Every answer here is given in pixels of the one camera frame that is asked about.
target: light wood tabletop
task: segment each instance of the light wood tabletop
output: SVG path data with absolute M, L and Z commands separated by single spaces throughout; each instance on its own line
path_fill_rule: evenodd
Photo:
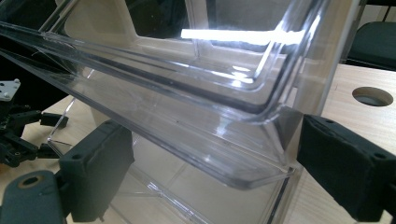
M 382 148 L 396 154 L 396 103 L 388 106 L 370 106 L 358 102 L 352 92 L 359 87 L 372 87 L 388 92 L 396 97 L 396 73 L 338 65 L 322 117 L 333 119 L 353 132 L 367 138 Z M 71 97 L 49 108 L 49 112 L 63 113 Z M 85 119 L 94 119 L 91 110 L 82 107 L 78 113 Z M 46 141 L 51 127 L 38 124 L 28 125 L 23 138 L 36 145 Z M 24 162 L 18 168 L 0 166 L 0 192 L 7 183 L 32 170 L 58 169 L 56 160 Z M 390 223 L 385 214 L 381 223 Z M 303 171 L 298 188 L 294 193 L 285 223 L 356 223 L 349 214 L 313 179 Z

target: clear plastic container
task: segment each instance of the clear plastic container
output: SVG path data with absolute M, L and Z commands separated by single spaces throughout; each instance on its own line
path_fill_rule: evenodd
M 108 119 L 77 100 L 65 114 L 67 126 L 55 128 L 49 138 L 61 154 Z M 135 162 L 105 212 L 104 223 L 259 224 L 283 218 L 295 178 L 252 190 L 232 189 L 136 133 L 132 144 Z
M 238 189 L 293 173 L 358 3 L 32 2 L 0 4 L 0 35 L 26 47 L 0 55 Z

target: black chair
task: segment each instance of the black chair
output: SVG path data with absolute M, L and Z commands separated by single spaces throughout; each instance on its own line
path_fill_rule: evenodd
M 383 21 L 364 24 L 356 33 L 346 63 L 396 71 L 396 22 L 385 22 L 396 0 L 368 0 L 367 5 L 388 6 Z

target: silver metal plate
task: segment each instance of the silver metal plate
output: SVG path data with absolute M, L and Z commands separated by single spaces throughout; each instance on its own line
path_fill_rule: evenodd
M 0 81 L 0 101 L 11 101 L 20 86 L 21 82 L 19 79 Z

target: wooden table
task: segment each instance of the wooden table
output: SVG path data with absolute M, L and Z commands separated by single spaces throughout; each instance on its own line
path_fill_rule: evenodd
M 322 116 L 343 124 L 396 154 L 394 137 L 396 136 L 396 103 L 383 107 L 364 105 L 352 96 L 352 92 L 358 87 L 376 87 L 396 98 L 396 73 L 339 65 Z M 70 99 L 68 97 L 62 100 L 49 108 L 49 111 L 62 113 Z M 79 111 L 81 116 L 91 114 L 91 111 L 86 113 L 85 110 L 87 108 L 81 108 Z M 39 145 L 45 141 L 50 130 L 51 127 L 31 124 L 26 127 L 23 138 Z M 10 180 L 37 169 L 56 171 L 57 162 L 54 160 L 25 162 L 15 169 L 0 166 L 0 192 L 4 191 Z M 285 223 L 355 223 L 355 221 L 310 174 L 304 171 L 290 203 Z M 390 223 L 390 216 L 385 214 L 381 223 Z

